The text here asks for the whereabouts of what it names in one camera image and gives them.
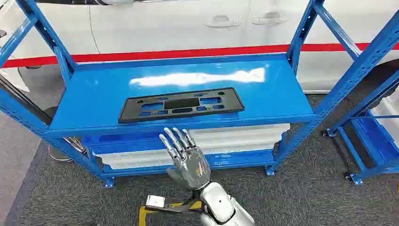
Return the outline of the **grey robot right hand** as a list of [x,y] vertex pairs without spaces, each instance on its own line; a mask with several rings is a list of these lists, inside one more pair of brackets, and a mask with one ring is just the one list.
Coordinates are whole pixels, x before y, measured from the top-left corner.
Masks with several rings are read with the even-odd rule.
[[174,168],[168,168],[168,176],[178,185],[191,190],[200,190],[210,182],[211,169],[194,138],[186,129],[164,128],[159,134],[169,153]]

